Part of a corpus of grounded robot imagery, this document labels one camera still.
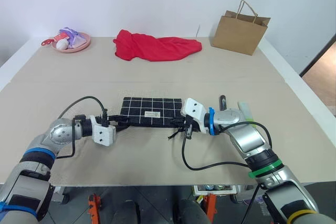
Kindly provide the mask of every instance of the black grid mat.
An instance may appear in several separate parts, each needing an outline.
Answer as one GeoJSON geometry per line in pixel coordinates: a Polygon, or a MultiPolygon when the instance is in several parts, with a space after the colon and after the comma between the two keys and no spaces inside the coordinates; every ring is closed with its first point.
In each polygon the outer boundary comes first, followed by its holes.
{"type": "Polygon", "coordinates": [[[176,125],[172,124],[172,119],[183,118],[181,116],[181,108],[182,100],[176,98],[124,97],[120,115],[127,116],[128,120],[119,124],[147,127],[176,127],[176,125]]]}

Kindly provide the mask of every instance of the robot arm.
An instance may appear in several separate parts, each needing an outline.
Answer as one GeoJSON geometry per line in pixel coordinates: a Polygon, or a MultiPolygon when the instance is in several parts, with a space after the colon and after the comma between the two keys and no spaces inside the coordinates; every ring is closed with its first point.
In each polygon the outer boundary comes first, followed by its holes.
{"type": "Polygon", "coordinates": [[[49,179],[59,151],[85,136],[92,136],[94,142],[105,146],[116,139],[116,127],[102,126],[97,121],[101,119],[93,115],[89,119],[84,115],[73,120],[57,119],[46,133],[34,138],[0,190],[2,224],[33,224],[43,219],[55,189],[49,179]]]}
{"type": "MultiPolygon", "coordinates": [[[[181,113],[186,119],[188,116],[192,117],[199,124],[202,133],[216,135],[227,128],[225,133],[230,136],[232,144],[251,169],[249,177],[254,178],[260,187],[266,190],[263,198],[276,223],[305,223],[299,220],[306,214],[316,214],[314,218],[317,219],[318,216],[322,216],[319,223],[334,223],[329,217],[317,214],[318,207],[311,195],[282,163],[256,128],[251,124],[230,127],[235,123],[246,122],[240,110],[215,112],[210,108],[209,113],[206,113],[202,104],[188,98],[181,113]]],[[[187,138],[191,138],[191,134],[192,126],[188,124],[187,138]]]]}

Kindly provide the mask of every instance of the yellow ring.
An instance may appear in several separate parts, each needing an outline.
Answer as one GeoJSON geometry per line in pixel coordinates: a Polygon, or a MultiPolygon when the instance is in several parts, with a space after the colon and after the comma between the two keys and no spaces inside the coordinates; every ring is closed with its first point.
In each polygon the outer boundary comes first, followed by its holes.
{"type": "Polygon", "coordinates": [[[305,214],[317,214],[316,211],[314,210],[310,210],[310,209],[305,209],[305,210],[300,210],[300,211],[297,211],[295,212],[294,214],[292,214],[291,216],[289,216],[288,220],[287,220],[287,224],[291,224],[292,221],[301,216],[301,215],[305,215],[305,214]]]}

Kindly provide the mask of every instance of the table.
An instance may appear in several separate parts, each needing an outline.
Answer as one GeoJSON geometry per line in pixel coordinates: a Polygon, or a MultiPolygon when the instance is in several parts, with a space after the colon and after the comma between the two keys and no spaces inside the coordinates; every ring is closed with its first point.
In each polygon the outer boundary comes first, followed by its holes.
{"type": "MultiPolygon", "coordinates": [[[[35,39],[35,47],[30,41],[29,48],[21,49],[0,69],[2,83],[15,74],[0,92],[0,182],[5,181],[29,142],[45,132],[67,105],[82,96],[94,95],[109,114],[118,114],[123,97],[192,97],[219,110],[221,94],[226,95],[228,108],[237,108],[238,101],[249,104],[254,119],[270,131],[274,151],[299,180],[336,180],[334,117],[274,48],[262,40],[254,55],[248,56],[211,47],[208,38],[198,40],[203,45],[201,52],[171,62],[139,58],[124,61],[114,55],[112,38],[92,38],[87,49],[75,54],[44,47],[30,57],[26,53],[34,52],[38,40],[35,39]],[[17,71],[20,64],[24,66],[17,71]]],[[[98,115],[100,108],[93,101],[83,101],[66,116],[82,113],[98,115]]],[[[130,127],[118,133],[117,141],[110,147],[83,138],[76,142],[73,158],[55,162],[51,183],[57,186],[254,184],[244,167],[226,165],[199,172],[188,170],[181,157],[182,135],[167,139],[174,131],[130,127]]],[[[67,146],[61,154],[69,152],[67,146]]],[[[243,161],[227,136],[201,133],[194,133],[193,139],[187,141],[186,158],[192,166],[243,161]]]]}

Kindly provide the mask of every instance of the orange stand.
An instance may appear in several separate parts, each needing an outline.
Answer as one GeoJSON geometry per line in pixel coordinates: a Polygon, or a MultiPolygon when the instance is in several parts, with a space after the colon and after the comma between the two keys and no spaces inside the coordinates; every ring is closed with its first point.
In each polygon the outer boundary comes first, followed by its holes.
{"type": "Polygon", "coordinates": [[[204,197],[205,200],[205,212],[208,216],[210,222],[214,221],[214,216],[217,213],[216,210],[216,195],[209,194],[208,196],[204,197]]]}
{"type": "Polygon", "coordinates": [[[91,194],[89,196],[89,214],[91,217],[92,224],[100,224],[100,217],[99,217],[99,208],[101,206],[100,197],[91,194]]]}

